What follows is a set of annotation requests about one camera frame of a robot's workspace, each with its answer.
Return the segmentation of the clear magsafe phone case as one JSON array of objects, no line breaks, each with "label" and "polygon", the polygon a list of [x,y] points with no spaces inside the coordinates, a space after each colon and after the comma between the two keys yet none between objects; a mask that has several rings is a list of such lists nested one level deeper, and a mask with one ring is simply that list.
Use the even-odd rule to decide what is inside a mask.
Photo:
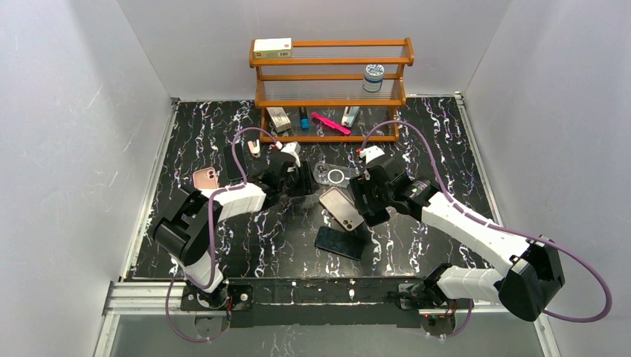
[{"label": "clear magsafe phone case", "polygon": [[317,163],[313,168],[313,175],[319,184],[346,188],[350,179],[359,175],[359,171],[356,168]]}]

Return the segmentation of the dark teal smartphone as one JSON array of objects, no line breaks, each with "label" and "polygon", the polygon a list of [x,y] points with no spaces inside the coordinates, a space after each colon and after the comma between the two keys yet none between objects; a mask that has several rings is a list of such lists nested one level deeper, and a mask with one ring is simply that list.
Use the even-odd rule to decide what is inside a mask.
[{"label": "dark teal smartphone", "polygon": [[228,145],[222,149],[225,161],[225,176],[229,181],[241,180],[243,178],[241,171],[243,171],[246,175],[248,173],[243,145],[241,143],[236,143],[234,151],[237,159],[234,159],[232,145]]}]

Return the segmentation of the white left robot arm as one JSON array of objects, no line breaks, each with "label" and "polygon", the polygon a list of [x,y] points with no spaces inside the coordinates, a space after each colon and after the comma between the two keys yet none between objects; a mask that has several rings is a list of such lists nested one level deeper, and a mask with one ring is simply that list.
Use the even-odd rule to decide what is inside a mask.
[{"label": "white left robot arm", "polygon": [[269,164],[247,176],[242,184],[208,193],[181,187],[163,214],[156,217],[150,239],[176,260],[193,286],[211,294],[224,280],[214,247],[216,225],[267,210],[283,197],[312,195],[317,189],[308,161],[288,152],[274,152]]}]

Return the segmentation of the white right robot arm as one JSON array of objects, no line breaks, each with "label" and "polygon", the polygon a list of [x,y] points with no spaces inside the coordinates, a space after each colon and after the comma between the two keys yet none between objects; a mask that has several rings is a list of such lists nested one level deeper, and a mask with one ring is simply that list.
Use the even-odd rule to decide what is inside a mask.
[{"label": "white right robot arm", "polygon": [[560,257],[551,246],[495,229],[494,223],[450,199],[428,179],[411,178],[392,158],[371,160],[348,190],[370,227],[390,219],[389,208],[448,234],[474,250],[489,268],[440,264],[421,283],[396,297],[417,306],[448,300],[500,303],[524,321],[535,321],[565,283]]}]

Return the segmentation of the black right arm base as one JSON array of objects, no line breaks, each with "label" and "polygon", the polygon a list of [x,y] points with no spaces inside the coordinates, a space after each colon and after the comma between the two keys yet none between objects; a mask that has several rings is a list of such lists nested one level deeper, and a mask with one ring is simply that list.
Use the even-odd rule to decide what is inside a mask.
[{"label": "black right arm base", "polygon": [[430,336],[444,338],[455,331],[457,300],[447,299],[423,283],[401,283],[385,299],[401,310],[417,311],[421,328]]}]

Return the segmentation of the beige phone case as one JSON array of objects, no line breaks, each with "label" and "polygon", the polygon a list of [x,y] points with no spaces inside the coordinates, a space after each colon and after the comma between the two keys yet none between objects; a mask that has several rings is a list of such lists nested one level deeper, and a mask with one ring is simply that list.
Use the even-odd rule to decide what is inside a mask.
[{"label": "beige phone case", "polygon": [[319,202],[346,231],[354,231],[364,222],[352,200],[338,187],[323,192]]}]

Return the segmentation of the black smartphone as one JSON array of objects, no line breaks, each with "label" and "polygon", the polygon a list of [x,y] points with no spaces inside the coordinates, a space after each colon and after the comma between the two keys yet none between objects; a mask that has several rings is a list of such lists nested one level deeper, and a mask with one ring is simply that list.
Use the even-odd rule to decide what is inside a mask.
[{"label": "black smartphone", "polygon": [[332,254],[359,261],[365,249],[365,240],[346,231],[322,226],[315,237],[314,246]]}]

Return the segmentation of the pink phone case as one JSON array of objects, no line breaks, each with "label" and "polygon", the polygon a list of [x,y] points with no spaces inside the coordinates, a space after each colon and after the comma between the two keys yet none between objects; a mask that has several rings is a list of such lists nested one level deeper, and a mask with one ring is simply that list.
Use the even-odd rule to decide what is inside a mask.
[{"label": "pink phone case", "polygon": [[220,187],[217,171],[213,167],[197,170],[193,173],[193,186],[197,190],[213,190]]}]

